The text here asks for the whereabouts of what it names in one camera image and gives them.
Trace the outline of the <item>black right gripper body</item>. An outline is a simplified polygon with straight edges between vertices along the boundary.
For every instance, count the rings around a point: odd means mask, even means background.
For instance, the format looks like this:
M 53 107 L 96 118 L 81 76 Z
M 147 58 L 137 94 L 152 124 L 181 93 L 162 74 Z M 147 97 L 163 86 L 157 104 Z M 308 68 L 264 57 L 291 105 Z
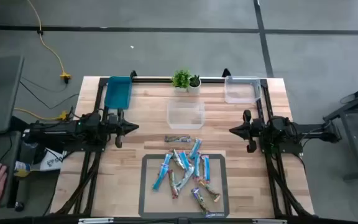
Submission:
M 249 141 L 247 152 L 253 153 L 257 149 L 257 144 L 253 138 L 259 137 L 262 131 L 262 121 L 260 118 L 252 119 L 250 110 L 244 110 L 243 120 L 246 130 L 246 139 Z

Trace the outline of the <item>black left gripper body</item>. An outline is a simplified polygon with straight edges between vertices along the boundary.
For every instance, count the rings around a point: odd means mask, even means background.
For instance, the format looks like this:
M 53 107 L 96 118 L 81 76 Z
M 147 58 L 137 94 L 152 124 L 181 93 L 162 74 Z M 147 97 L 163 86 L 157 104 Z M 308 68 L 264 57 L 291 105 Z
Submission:
M 106 134 L 106 142 L 111 140 L 111 135 L 115 134 L 115 145 L 117 148 L 122 147 L 122 137 L 125 135 L 125 119 L 124 111 L 118 109 L 117 113 L 107 114 L 104 119 L 104 131 Z

